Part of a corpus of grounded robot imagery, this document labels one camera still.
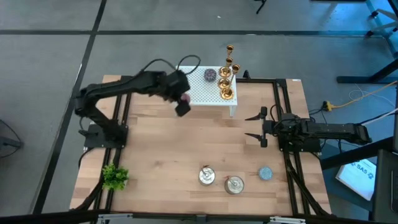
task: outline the black floor stripe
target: black floor stripe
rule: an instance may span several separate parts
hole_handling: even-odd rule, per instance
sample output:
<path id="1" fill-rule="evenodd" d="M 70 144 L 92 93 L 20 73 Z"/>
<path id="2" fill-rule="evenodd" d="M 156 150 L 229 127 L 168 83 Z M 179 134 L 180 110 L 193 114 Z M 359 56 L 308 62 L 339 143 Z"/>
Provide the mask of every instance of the black floor stripe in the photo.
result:
<path id="1" fill-rule="evenodd" d="M 299 30 L 100 30 L 96 35 L 320 35 L 364 36 L 367 31 L 299 31 Z"/>
<path id="2" fill-rule="evenodd" d="M 91 35 L 91 30 L 0 30 L 0 35 Z"/>
<path id="3" fill-rule="evenodd" d="M 98 14 L 96 16 L 92 31 L 98 30 L 105 5 L 106 5 L 106 0 L 102 0 L 101 5 L 99 6 L 99 9 L 98 9 Z M 65 140 L 65 136 L 67 135 L 67 130 L 68 130 L 68 127 L 70 124 L 70 119 L 73 114 L 73 108 L 74 108 L 73 98 L 76 95 L 76 93 L 78 93 L 78 91 L 80 90 L 81 83 L 83 81 L 83 77 L 86 72 L 88 60 L 90 59 L 90 54 L 91 54 L 91 51 L 93 50 L 95 37 L 96 37 L 95 35 L 90 35 L 90 38 L 88 39 L 86 50 L 83 55 L 83 59 L 81 61 L 81 67 L 79 69 L 75 84 L 73 86 L 72 93 L 70 95 L 70 99 L 67 104 L 67 108 L 62 116 L 62 121 L 58 128 L 57 137 L 55 138 L 52 148 L 51 148 L 51 151 L 50 151 L 49 163 L 44 172 L 44 176 L 42 176 L 40 184 L 39 184 L 40 190 L 37 193 L 37 197 L 36 197 L 37 200 L 35 201 L 35 205 L 33 208 L 33 214 L 40 214 L 43 211 L 45 199 L 47 198 L 47 194 L 50 189 L 51 181 L 52 181 L 55 169 L 57 168 L 57 163 L 58 163 L 58 159 L 61 154 L 62 145 Z"/>
<path id="4" fill-rule="evenodd" d="M 298 35 L 363 37 L 367 30 L 0 30 L 0 35 Z M 377 32 L 374 37 L 382 37 Z"/>

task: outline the yellow cable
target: yellow cable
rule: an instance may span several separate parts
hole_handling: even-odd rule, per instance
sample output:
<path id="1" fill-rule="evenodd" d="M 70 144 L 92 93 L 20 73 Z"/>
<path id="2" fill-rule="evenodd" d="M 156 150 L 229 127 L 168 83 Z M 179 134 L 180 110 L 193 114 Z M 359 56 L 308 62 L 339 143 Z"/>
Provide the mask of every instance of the yellow cable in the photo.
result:
<path id="1" fill-rule="evenodd" d="M 366 94 L 366 95 L 363 95 L 363 96 L 361 96 L 361 97 L 359 97 L 359 98 L 357 98 L 357 99 L 355 99 L 355 100 L 351 100 L 350 102 L 345 103 L 345 104 L 343 104 L 343 105 L 335 106 L 335 105 L 331 104 L 331 105 L 330 105 L 330 108 L 331 108 L 331 109 L 342 108 L 342 107 L 344 107 L 344 106 L 350 105 L 350 104 L 354 103 L 355 101 L 362 100 L 363 98 L 365 98 L 365 97 L 367 97 L 367 96 L 370 96 L 370 95 L 372 95 L 373 93 L 377 93 L 377 92 L 379 92 L 379 91 L 381 91 L 381 90 L 383 90 L 383 89 L 385 89 L 385 88 L 387 88 L 387 87 L 389 87 L 389 86 L 391 86 L 391 85 L 393 85 L 393 84 L 396 84 L 397 82 L 398 82 L 398 81 L 394 81 L 394 82 L 392 82 L 392 83 L 390 83 L 390 84 L 388 84 L 388 85 L 383 86 L 382 88 L 380 88 L 380 89 L 378 89 L 378 90 L 375 90 L 375 91 L 370 92 L 370 93 L 368 93 L 368 94 Z"/>

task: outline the silver tin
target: silver tin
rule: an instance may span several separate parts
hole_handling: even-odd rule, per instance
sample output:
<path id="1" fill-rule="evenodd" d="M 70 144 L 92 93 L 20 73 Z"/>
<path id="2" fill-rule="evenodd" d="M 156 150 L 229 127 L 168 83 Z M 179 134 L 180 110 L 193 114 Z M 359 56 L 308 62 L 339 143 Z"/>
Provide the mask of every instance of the silver tin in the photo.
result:
<path id="1" fill-rule="evenodd" d="M 239 194 L 243 191 L 244 182 L 243 182 L 242 178 L 232 176 L 232 177 L 229 177 L 225 181 L 224 187 L 225 187 L 225 191 L 227 191 L 227 193 L 229 193 L 229 194 L 232 194 L 232 195 Z"/>
<path id="2" fill-rule="evenodd" d="M 214 170 L 209 167 L 204 167 L 199 171 L 199 183 L 204 186 L 209 186 L 216 179 Z"/>

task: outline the white pegboard shelf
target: white pegboard shelf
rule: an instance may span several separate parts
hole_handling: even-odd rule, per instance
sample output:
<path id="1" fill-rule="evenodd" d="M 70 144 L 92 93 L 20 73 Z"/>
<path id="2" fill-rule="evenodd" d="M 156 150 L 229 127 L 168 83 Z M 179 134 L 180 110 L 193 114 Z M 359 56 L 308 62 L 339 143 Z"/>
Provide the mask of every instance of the white pegboard shelf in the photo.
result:
<path id="1" fill-rule="evenodd" d="M 180 70 L 183 72 L 190 72 L 195 66 L 180 66 Z M 206 69 L 214 69 L 217 72 L 216 80 L 213 82 L 207 82 L 204 74 Z M 187 75 L 191 89 L 187 94 L 191 97 L 191 105 L 197 106 L 237 106 L 238 98 L 236 91 L 236 77 L 232 83 L 232 89 L 234 91 L 234 97 L 230 100 L 222 99 L 220 95 L 220 88 L 218 88 L 217 81 L 221 78 L 218 75 L 220 66 L 199 66 L 193 73 Z"/>

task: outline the round container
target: round container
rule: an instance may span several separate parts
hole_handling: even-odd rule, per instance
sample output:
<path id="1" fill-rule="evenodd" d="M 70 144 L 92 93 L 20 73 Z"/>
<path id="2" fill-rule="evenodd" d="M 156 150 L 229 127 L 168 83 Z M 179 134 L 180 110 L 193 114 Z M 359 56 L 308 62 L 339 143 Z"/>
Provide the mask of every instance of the round container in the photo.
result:
<path id="1" fill-rule="evenodd" d="M 214 69 L 206 69 L 205 70 L 205 80 L 208 82 L 213 82 L 214 80 L 216 80 L 217 77 L 217 72 Z"/>
<path id="2" fill-rule="evenodd" d="M 199 171 L 199 183 L 204 186 L 209 186 L 216 179 L 214 170 L 209 167 L 204 167 Z"/>
<path id="3" fill-rule="evenodd" d="M 242 178 L 240 177 L 229 177 L 224 184 L 225 187 L 225 191 L 227 191 L 227 193 L 229 194 L 239 194 L 243 191 L 244 188 L 244 182 L 242 180 Z"/>
<path id="4" fill-rule="evenodd" d="M 262 180 L 271 180 L 272 179 L 272 170 L 271 168 L 265 166 L 259 169 L 259 177 Z"/>

